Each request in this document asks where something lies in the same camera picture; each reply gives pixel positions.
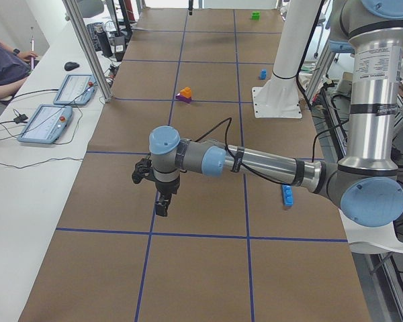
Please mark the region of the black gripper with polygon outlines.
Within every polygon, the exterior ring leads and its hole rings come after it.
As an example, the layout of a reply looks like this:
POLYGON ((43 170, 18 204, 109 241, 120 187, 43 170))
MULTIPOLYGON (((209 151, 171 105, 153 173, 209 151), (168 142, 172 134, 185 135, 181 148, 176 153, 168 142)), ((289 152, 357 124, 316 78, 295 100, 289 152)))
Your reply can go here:
POLYGON ((154 175, 155 187, 158 192, 158 198, 154 204, 156 215, 166 217, 168 208, 173 195, 176 195, 180 186, 180 175, 178 174, 173 180, 162 178, 154 175))

